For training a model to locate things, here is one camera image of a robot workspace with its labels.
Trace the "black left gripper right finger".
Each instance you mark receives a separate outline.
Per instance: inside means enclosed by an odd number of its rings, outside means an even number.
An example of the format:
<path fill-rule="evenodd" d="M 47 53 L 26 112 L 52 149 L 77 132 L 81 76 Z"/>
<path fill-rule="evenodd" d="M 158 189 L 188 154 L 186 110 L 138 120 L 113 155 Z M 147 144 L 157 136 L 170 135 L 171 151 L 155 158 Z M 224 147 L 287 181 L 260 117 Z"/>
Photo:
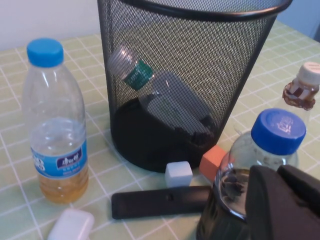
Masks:
<path fill-rule="evenodd" d="M 303 205 L 308 207 L 313 213 L 320 212 L 320 181 L 304 171 L 292 166 L 282 165 L 277 173 L 303 201 Z"/>

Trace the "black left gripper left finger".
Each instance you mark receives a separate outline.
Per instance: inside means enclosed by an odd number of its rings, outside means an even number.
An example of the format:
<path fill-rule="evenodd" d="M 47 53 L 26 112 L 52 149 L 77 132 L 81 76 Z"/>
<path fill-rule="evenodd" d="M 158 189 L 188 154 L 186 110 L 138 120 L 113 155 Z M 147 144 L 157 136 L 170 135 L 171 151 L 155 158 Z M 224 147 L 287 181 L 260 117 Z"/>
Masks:
<path fill-rule="evenodd" d="M 250 168 L 246 221 L 253 240 L 318 240 L 320 213 L 313 213 L 277 173 Z"/>

